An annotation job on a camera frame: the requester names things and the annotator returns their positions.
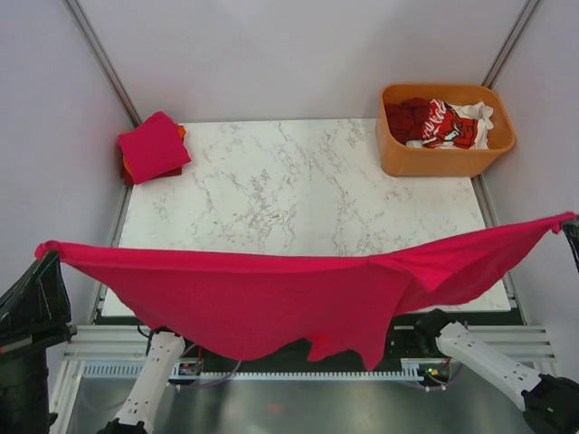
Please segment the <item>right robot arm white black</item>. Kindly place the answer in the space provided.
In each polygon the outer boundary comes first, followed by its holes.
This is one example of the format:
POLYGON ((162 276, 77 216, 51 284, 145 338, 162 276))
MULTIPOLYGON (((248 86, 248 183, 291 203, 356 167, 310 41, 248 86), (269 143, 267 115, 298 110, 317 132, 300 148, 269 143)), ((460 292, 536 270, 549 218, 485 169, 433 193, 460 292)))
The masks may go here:
MULTIPOLYGON (((433 241, 421 247, 434 270, 423 272, 428 289, 486 290, 513 269, 548 232, 563 233, 578 253, 578 215, 565 212, 433 241)), ((535 433, 578 431, 578 384, 541 373, 475 337, 439 308, 414 326, 414 344, 424 355, 443 354, 471 369, 507 396, 535 433)))

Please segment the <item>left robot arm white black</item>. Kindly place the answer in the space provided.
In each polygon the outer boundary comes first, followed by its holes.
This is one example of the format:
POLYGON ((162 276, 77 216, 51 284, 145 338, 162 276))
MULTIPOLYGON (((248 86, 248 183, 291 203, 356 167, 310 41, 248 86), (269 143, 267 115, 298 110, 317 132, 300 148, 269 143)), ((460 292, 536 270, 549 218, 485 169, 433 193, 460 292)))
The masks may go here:
MULTIPOLYGON (((46 351, 76 335, 57 253, 35 260, 1 296, 1 431, 47 433, 58 419, 49 409, 46 351)), ((170 374, 198 346, 187 325, 149 335, 147 359, 105 433, 150 433, 170 374)))

